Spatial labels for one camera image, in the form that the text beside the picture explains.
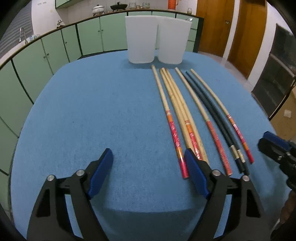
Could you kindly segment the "black wok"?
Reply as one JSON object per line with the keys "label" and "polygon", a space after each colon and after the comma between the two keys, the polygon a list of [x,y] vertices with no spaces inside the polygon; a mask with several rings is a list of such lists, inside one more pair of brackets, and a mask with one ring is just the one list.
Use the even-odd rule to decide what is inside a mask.
{"label": "black wok", "polygon": [[112,11],[124,11],[127,8],[127,4],[122,4],[121,2],[117,2],[116,4],[110,6]]}

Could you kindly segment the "right wooden door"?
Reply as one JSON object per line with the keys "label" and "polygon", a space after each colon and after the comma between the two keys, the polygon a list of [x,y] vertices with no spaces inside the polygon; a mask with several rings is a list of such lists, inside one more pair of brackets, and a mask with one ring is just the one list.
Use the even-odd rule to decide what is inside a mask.
{"label": "right wooden door", "polygon": [[228,61],[248,78],[260,51],[267,19],[266,1],[240,1]]}

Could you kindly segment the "wooden door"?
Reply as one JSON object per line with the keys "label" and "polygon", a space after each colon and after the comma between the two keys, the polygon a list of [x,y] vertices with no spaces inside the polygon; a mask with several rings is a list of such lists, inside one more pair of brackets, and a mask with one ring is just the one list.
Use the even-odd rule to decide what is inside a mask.
{"label": "wooden door", "polygon": [[266,1],[240,1],[228,61],[248,78],[260,51],[267,19]]}
{"label": "wooden door", "polygon": [[204,19],[199,51],[222,57],[228,41],[234,0],[199,0],[196,15]]}

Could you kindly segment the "metal kettle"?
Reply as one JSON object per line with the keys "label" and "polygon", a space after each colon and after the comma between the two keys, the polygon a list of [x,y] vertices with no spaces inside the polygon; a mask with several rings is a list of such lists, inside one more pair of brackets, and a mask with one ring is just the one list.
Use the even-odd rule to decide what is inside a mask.
{"label": "metal kettle", "polygon": [[62,20],[58,20],[58,22],[57,22],[57,28],[61,28],[63,26],[65,26],[64,22]]}

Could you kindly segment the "white plastic cup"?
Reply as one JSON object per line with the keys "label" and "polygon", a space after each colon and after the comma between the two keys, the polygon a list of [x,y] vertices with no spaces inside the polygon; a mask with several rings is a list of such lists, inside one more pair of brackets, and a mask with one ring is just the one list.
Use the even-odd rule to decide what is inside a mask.
{"label": "white plastic cup", "polygon": [[181,64],[192,22],[166,16],[158,16],[157,19],[159,25],[159,61],[165,64]]}
{"label": "white plastic cup", "polygon": [[125,17],[128,60],[133,64],[154,61],[158,21],[155,16]]}

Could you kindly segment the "green upper kitchen cabinets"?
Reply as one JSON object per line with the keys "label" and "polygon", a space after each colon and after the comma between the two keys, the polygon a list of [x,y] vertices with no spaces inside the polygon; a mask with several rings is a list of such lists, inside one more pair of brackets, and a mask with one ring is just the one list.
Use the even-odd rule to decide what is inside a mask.
{"label": "green upper kitchen cabinets", "polygon": [[64,8],[68,8],[72,5],[75,5],[79,2],[81,2],[82,0],[55,0],[55,8],[56,9],[64,9]]}

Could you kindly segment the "bamboo chopstick red handle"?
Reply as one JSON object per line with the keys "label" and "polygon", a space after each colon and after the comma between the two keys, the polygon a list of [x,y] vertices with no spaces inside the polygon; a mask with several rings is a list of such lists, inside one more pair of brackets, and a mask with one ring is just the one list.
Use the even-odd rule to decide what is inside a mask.
{"label": "bamboo chopstick red handle", "polygon": [[168,80],[168,83],[172,89],[172,92],[177,100],[177,103],[179,105],[179,109],[180,109],[180,112],[181,112],[181,115],[182,115],[182,118],[183,118],[183,122],[184,122],[184,125],[186,126],[186,130],[187,130],[187,133],[188,133],[188,136],[190,138],[190,141],[191,141],[191,144],[190,144],[190,148],[192,148],[192,150],[194,151],[194,153],[196,154],[197,158],[199,160],[203,160],[203,155],[200,151],[200,147],[198,145],[198,142],[196,140],[196,137],[194,135],[194,132],[193,132],[193,129],[192,129],[192,126],[191,126],[191,123],[189,121],[189,118],[188,118],[188,115],[184,109],[184,105],[179,97],[179,94],[174,86],[174,82],[173,80],[171,79],[171,77],[169,76],[169,73],[168,73],[168,70],[165,69],[165,68],[162,68],[162,72],[164,73],[166,79]]}
{"label": "bamboo chopstick red handle", "polygon": [[223,163],[223,167],[225,169],[225,172],[227,174],[227,176],[231,176],[232,175],[232,170],[231,170],[231,166],[229,164],[227,155],[224,151],[224,148],[219,140],[219,137],[215,131],[214,126],[212,125],[212,122],[210,121],[210,118],[208,117],[208,114],[206,113],[204,107],[201,104],[200,99],[197,97],[196,93],[194,92],[194,90],[192,89],[192,87],[189,85],[189,83],[187,82],[187,80],[185,79],[184,75],[182,74],[182,72],[180,71],[179,68],[175,67],[175,71],[177,72],[178,76],[180,77],[180,79],[182,80],[182,82],[184,83],[184,85],[186,86],[187,90],[189,90],[189,93],[191,94],[191,97],[193,98],[193,100],[195,101],[201,115],[203,116],[203,119],[208,127],[208,130],[213,138],[213,141],[217,147],[219,156],[222,160]]}
{"label": "bamboo chopstick red handle", "polygon": [[232,116],[230,115],[229,111],[224,106],[223,102],[219,99],[219,97],[215,94],[215,92],[208,86],[208,84],[202,79],[202,77],[194,69],[190,69],[190,71],[204,85],[204,87],[208,90],[208,92],[212,95],[212,97],[215,99],[217,104],[220,106],[220,108],[222,109],[222,111],[226,115],[227,119],[229,120],[229,123],[233,126],[234,131],[236,132],[237,136],[239,137],[240,142],[243,145],[243,149],[245,150],[245,153],[248,157],[250,164],[253,164],[254,158],[251,154],[250,148],[248,147],[246,140],[244,139],[242,133],[240,132],[238,126],[236,125],[236,123],[235,123],[234,119],[232,118]]}
{"label": "bamboo chopstick red handle", "polygon": [[166,119],[167,119],[169,127],[170,127],[171,136],[172,136],[172,139],[173,139],[173,142],[174,142],[174,146],[175,146],[178,162],[179,162],[179,165],[180,165],[182,178],[187,179],[187,178],[189,178],[189,173],[188,173],[188,170],[187,170],[187,166],[186,166],[186,163],[185,163],[183,151],[182,151],[182,148],[181,148],[180,139],[178,137],[178,132],[177,132],[173,117],[171,116],[171,111],[170,111],[170,108],[169,108],[169,105],[168,105],[164,90],[162,88],[162,85],[161,85],[161,82],[160,82],[156,67],[154,65],[152,65],[152,72],[154,74],[154,78],[155,78],[157,86],[158,86],[159,94],[161,96],[161,100],[162,100],[164,110],[165,110],[165,113],[166,113]]}

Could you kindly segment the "blue table mat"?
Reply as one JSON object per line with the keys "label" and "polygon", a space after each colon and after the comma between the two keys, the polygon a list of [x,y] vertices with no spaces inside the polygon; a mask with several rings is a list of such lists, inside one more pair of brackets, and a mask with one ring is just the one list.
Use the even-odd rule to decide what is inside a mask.
{"label": "blue table mat", "polygon": [[[268,225],[274,226],[290,190],[276,162],[257,148],[274,132],[252,95],[208,56],[185,53],[222,100],[251,149],[250,178]],[[206,199],[182,178],[151,64],[129,63],[126,51],[63,66],[35,101],[21,131],[11,173],[11,204],[23,236],[44,181],[69,177],[106,148],[114,162],[91,204],[110,240],[187,240]]]}

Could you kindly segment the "orange thermos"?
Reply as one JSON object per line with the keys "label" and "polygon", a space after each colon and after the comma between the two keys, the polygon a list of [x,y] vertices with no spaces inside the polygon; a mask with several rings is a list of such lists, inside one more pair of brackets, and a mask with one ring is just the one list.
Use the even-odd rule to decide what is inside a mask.
{"label": "orange thermos", "polygon": [[179,0],[168,0],[168,9],[176,10],[176,7],[179,5]]}

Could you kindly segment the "left white plastic cup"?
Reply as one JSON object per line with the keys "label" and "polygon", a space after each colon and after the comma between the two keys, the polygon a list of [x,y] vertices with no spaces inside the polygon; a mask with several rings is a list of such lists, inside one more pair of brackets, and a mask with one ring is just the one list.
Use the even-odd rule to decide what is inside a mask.
{"label": "left white plastic cup", "polygon": [[158,21],[155,16],[125,17],[128,60],[133,64],[154,61]]}

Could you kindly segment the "green lower kitchen cabinets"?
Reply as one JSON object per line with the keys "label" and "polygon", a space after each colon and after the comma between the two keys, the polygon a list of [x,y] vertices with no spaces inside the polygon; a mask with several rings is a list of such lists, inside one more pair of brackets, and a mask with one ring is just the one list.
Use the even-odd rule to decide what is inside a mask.
{"label": "green lower kitchen cabinets", "polygon": [[48,32],[1,65],[1,172],[9,174],[16,143],[37,97],[64,65],[82,57],[127,49],[125,17],[166,16],[192,20],[186,50],[197,52],[203,19],[175,11],[118,11]]}

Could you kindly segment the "grey window blind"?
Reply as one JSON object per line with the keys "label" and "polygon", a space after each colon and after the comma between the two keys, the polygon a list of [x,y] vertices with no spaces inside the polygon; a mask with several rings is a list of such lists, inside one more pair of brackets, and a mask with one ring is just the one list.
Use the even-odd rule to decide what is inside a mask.
{"label": "grey window blind", "polygon": [[4,35],[1,38],[1,58],[10,51],[10,49],[19,44],[20,27],[25,29],[27,37],[33,35],[32,1],[17,13],[7,30],[4,32]]}

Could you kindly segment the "right white plastic cup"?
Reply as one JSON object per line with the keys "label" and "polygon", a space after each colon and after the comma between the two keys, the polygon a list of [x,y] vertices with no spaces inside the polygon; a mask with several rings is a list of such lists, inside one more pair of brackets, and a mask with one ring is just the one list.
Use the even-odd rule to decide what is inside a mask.
{"label": "right white plastic cup", "polygon": [[166,16],[158,16],[157,19],[159,25],[159,61],[165,64],[181,64],[192,22]]}

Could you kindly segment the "black glass display cabinet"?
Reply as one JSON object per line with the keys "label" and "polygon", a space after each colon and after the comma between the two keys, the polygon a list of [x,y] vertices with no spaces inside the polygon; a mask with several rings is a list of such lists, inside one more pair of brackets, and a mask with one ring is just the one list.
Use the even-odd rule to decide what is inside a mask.
{"label": "black glass display cabinet", "polygon": [[295,85],[295,36],[276,25],[267,63],[251,94],[271,120]]}

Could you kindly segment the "left wooden door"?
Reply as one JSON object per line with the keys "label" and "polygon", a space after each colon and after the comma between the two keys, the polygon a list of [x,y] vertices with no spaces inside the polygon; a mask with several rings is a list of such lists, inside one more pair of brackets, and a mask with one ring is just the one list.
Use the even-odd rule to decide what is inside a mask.
{"label": "left wooden door", "polygon": [[204,19],[199,51],[222,57],[228,41],[234,0],[199,0],[196,15]]}

